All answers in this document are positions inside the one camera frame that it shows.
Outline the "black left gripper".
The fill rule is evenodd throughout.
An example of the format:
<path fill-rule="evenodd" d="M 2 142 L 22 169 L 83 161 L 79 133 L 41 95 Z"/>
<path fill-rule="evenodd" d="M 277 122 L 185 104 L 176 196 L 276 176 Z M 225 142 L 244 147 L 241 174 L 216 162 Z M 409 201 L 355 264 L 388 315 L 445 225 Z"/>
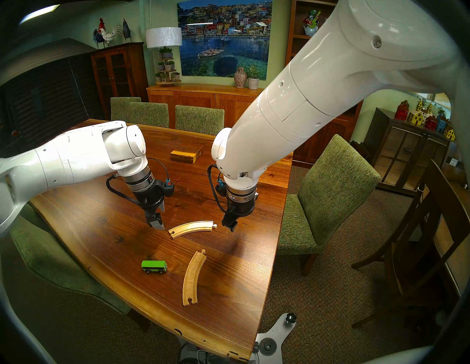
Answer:
<path fill-rule="evenodd" d="M 161 214 L 165 211 L 166 182 L 161 180 L 143 180 L 137 183 L 137 200 L 142 203 L 148 225 L 157 230 L 164 230 Z"/>

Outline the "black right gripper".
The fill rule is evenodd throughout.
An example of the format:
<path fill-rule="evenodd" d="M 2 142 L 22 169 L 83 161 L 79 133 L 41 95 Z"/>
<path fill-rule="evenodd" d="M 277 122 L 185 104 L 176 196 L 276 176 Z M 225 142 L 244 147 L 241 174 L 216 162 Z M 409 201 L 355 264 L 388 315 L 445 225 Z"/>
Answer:
<path fill-rule="evenodd" d="M 225 213 L 221 224 L 229 229 L 230 232 L 234 232 L 238 224 L 238 218 L 248 216 L 253 212 L 258 195 L 258 192 L 254 192 L 252 200 L 248 202 L 227 200 L 227 212 Z"/>

